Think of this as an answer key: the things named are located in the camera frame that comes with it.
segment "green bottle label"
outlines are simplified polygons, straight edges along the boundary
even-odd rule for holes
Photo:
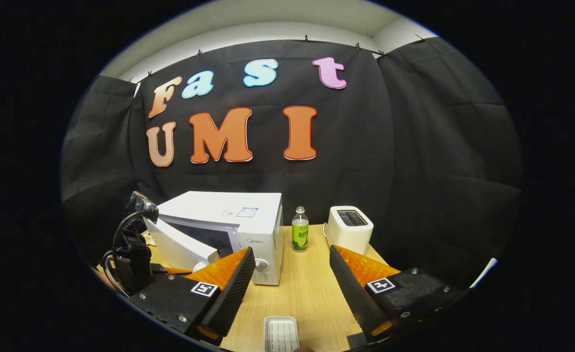
[[[303,226],[292,225],[292,248],[296,250],[307,249],[309,233],[309,224]]]

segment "microwave label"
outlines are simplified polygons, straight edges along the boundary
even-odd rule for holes
[[[223,216],[237,216],[239,218],[253,218],[259,208],[229,208],[223,212]]]
[[[255,216],[256,212],[257,212],[257,208],[242,208],[242,210],[240,210],[238,216],[241,218],[252,218],[253,216]]]

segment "white toaster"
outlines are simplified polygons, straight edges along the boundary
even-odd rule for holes
[[[351,206],[331,207],[329,222],[323,228],[329,247],[339,247],[352,250],[362,256],[370,242],[373,224],[361,210]]]

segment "white ceiling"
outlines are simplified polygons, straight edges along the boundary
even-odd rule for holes
[[[170,20],[127,47],[103,74],[116,77],[152,54],[202,33],[256,22],[305,22],[372,38],[401,18],[366,0],[215,0]]]

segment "cable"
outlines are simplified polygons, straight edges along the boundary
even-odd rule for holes
[[[111,274],[111,272],[109,272],[109,262],[112,259],[113,259],[113,255],[109,254],[109,256],[107,256],[107,258],[105,259],[105,267],[103,268],[103,270],[105,271],[105,274],[106,274],[109,282],[111,282],[111,284],[114,285],[120,293],[124,294],[128,298],[129,295],[122,289],[122,287],[120,287],[120,285],[118,285],[116,280],[113,279],[113,275]]]
[[[103,256],[100,258],[100,262],[98,262],[103,270],[105,270],[105,260],[109,254],[113,254],[113,249],[107,250],[107,252],[105,252],[105,254],[103,254]]]
[[[141,215],[142,212],[133,212],[131,214],[129,214],[126,218],[122,219],[122,221],[120,222],[120,225],[118,225],[118,228],[116,229],[116,232],[114,232],[113,234],[113,243],[111,244],[111,247],[113,249],[116,248],[116,239],[118,238],[118,232],[120,232],[120,229],[122,229],[122,227],[127,223],[127,221],[129,219],[135,218],[138,215]]]

